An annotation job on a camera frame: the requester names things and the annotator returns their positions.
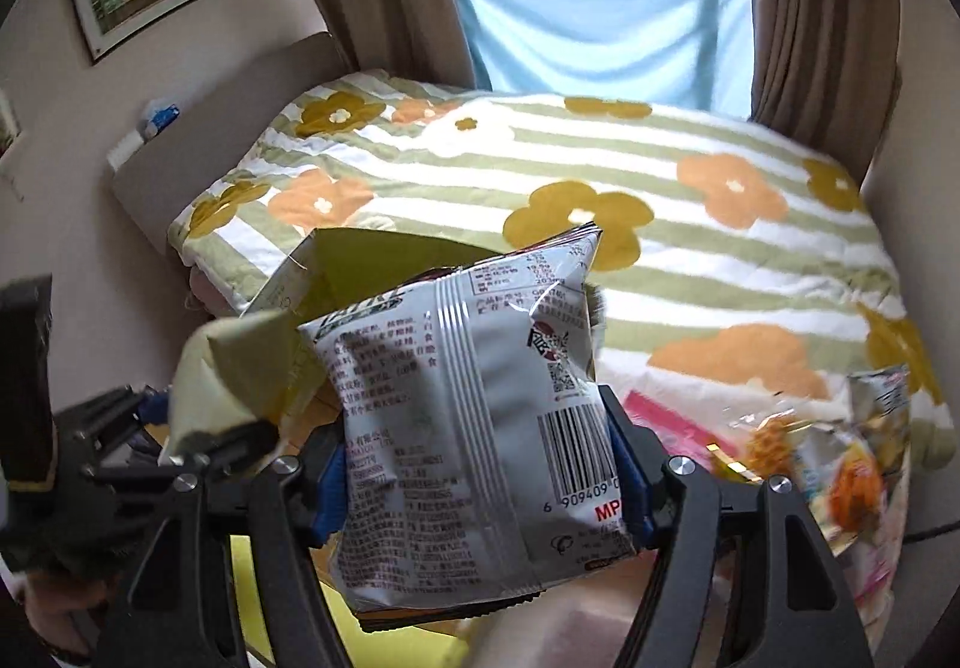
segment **screw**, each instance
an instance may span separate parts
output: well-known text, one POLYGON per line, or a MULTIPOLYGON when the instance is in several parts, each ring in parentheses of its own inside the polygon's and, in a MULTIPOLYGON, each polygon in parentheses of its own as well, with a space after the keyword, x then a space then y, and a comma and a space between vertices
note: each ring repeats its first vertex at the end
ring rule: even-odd
POLYGON ((770 489, 773 489, 776 494, 785 495, 793 489, 793 484, 786 476, 771 476, 770 489))
POLYGON ((271 462, 270 467, 275 473, 289 475, 299 470, 299 460, 292 454, 285 454, 283 457, 277 457, 271 462))
POLYGON ((696 462, 690 457, 671 457, 667 465, 678 476, 689 476, 697 468, 696 462))
POLYGON ((178 492, 189 492, 197 487, 197 477, 193 473, 181 473, 174 479, 174 489, 178 492))

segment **orange flower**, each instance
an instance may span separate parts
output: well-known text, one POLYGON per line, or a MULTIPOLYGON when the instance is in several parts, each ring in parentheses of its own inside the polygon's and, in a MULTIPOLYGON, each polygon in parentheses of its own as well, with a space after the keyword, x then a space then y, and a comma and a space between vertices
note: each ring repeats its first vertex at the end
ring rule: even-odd
POLYGON ((687 338, 654 351, 653 368, 709 378, 723 384, 760 379, 770 392, 826 400, 827 385, 806 361, 796 335, 775 324, 738 324, 713 338, 687 338))
POLYGON ((598 195, 583 181, 558 181, 534 190, 527 207, 507 217, 503 237, 514 248, 526 248, 590 219, 603 229, 594 270, 620 270, 640 258, 640 239, 634 229, 650 224, 654 214, 632 195, 598 195))
POLYGON ((253 183, 253 181, 237 181, 224 189, 221 194, 209 200, 201 200, 190 214, 190 224, 187 224, 188 238, 200 238, 209 235, 213 230, 222 227, 236 216, 240 205, 259 200, 270 191, 269 183, 253 183))
POLYGON ((810 173, 806 188, 821 203, 838 211, 866 210, 856 183, 842 167, 819 159, 805 159, 803 168, 810 173))
POLYGON ((781 222, 786 218, 784 196, 742 157, 688 157, 677 165, 677 180, 703 192, 709 217, 727 227, 749 229, 757 219, 781 222))
POLYGON ((583 116, 613 116, 618 119, 645 119, 654 112, 646 103, 623 100, 599 100, 597 97, 565 97, 563 104, 571 113, 583 116))
POLYGON ((407 97, 400 100, 395 106, 394 115, 390 120, 394 124, 429 124, 432 121, 445 116, 451 110, 456 110, 460 103, 455 100, 447 100, 445 103, 432 104, 429 100, 415 100, 407 97))
POLYGON ((296 125, 296 137, 349 133, 366 127, 385 109, 383 103, 366 103, 362 97, 346 91, 335 91, 322 100, 314 100, 304 107, 301 123, 296 125))
POLYGON ((274 195, 267 210, 275 219, 305 230, 341 227, 373 199, 373 192, 359 178, 334 181, 315 168, 294 178, 287 189, 274 195))
POLYGON ((933 372, 930 358, 926 356, 920 330, 909 318, 891 321, 885 315, 871 310, 858 302, 857 310, 870 324, 867 335, 867 361, 878 371, 894 365, 906 364, 910 368, 907 379, 910 394, 926 390, 935 406, 944 402, 944 393, 940 389, 937 376, 933 372))

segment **floral bedding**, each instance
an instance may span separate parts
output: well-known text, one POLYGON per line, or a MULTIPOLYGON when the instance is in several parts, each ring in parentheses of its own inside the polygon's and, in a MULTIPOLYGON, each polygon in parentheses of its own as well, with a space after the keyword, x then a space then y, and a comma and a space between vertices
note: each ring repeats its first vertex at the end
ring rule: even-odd
POLYGON ((169 239, 237 311, 315 227, 509 251, 604 229, 598 378, 722 424, 778 393, 843 413, 845 376, 910 366, 913 460, 952 422, 856 184, 758 125, 626 101, 464 92, 358 73, 285 107, 169 239))

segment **barcode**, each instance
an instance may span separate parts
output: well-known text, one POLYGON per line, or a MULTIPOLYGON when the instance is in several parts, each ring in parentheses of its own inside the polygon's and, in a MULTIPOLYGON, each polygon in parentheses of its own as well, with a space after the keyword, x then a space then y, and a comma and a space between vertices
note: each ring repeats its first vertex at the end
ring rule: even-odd
POLYGON ((610 437, 592 405, 575 405, 536 418, 558 502, 613 479, 610 437))
POLYGON ((570 371, 566 369, 566 365, 563 362, 548 362, 547 366, 550 368, 550 378, 553 381, 554 395, 560 392, 573 392, 573 390, 577 389, 577 385, 573 381, 573 376, 570 375, 570 371))

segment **silver snack bag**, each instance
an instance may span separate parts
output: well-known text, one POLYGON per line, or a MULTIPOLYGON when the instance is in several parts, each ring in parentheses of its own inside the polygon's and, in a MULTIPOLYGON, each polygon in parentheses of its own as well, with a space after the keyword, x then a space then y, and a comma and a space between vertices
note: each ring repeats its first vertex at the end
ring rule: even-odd
POLYGON ((299 328, 344 407, 354 612, 528 595, 634 553, 589 379, 601 231, 421 280, 299 328))
POLYGON ((910 441, 909 377, 906 365, 847 376, 853 424, 870 444, 885 476, 898 474, 904 466, 910 441))

